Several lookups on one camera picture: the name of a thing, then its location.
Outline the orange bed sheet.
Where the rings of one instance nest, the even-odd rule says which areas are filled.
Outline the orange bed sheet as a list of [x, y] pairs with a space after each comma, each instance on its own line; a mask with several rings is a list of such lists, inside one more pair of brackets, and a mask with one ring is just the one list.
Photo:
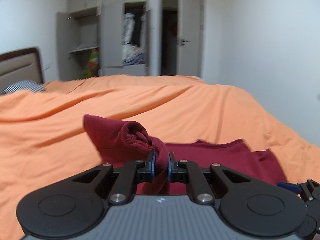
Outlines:
[[20, 239], [16, 206], [29, 192], [95, 167], [85, 115], [136, 121], [180, 159], [221, 163], [275, 184], [319, 180], [319, 148], [246, 91], [193, 77], [52, 81], [1, 96], [1, 239]]

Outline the colourful bag in wardrobe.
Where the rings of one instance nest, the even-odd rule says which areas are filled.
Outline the colourful bag in wardrobe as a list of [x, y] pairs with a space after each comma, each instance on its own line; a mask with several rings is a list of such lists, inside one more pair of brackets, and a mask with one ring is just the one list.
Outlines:
[[91, 50], [89, 60], [82, 73], [82, 79], [89, 79], [98, 76], [99, 69], [99, 51], [97, 48]]

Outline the pile of folded bedding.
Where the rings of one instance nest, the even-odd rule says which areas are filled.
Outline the pile of folded bedding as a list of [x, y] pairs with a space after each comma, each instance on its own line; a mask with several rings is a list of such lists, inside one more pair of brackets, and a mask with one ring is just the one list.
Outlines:
[[145, 64], [145, 51], [135, 45], [122, 45], [122, 61], [124, 66]]

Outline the grey room door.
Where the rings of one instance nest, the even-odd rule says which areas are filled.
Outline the grey room door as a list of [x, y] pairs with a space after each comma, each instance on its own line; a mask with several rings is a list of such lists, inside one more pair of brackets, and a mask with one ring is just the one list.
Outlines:
[[203, 0], [178, 0], [178, 75], [200, 76], [203, 10]]

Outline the checkered pillow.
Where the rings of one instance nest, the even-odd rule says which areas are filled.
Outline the checkered pillow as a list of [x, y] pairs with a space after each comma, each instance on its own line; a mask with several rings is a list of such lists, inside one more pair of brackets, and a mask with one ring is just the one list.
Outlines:
[[18, 81], [12, 85], [9, 85], [5, 89], [2, 90], [2, 94], [12, 94], [15, 92], [23, 91], [23, 90], [28, 90], [31, 92], [44, 92], [46, 91], [46, 87], [44, 87], [43, 84], [37, 83], [35, 81], [31, 80], [22, 80]]

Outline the white hanging jacket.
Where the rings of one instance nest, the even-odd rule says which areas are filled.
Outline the white hanging jacket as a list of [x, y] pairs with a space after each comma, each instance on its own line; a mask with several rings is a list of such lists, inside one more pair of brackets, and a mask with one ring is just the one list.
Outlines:
[[123, 19], [122, 43], [129, 44], [132, 39], [132, 33], [135, 27], [134, 14], [126, 13]]

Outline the brown padded headboard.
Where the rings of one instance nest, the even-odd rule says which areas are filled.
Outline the brown padded headboard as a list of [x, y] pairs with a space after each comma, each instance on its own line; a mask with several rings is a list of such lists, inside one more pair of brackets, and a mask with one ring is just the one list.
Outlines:
[[43, 83], [42, 65], [37, 47], [1, 54], [1, 91], [22, 80]]

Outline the grey wardrobe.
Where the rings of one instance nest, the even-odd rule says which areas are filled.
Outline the grey wardrobe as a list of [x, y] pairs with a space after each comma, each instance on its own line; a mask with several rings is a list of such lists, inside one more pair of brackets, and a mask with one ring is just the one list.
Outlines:
[[[149, 66], [149, 0], [67, 0], [67, 11], [56, 13], [56, 47], [59, 78], [82, 78], [91, 50], [99, 51], [98, 76], [146, 76]], [[145, 64], [124, 66], [123, 19], [134, 14], [129, 44], [145, 51]]]

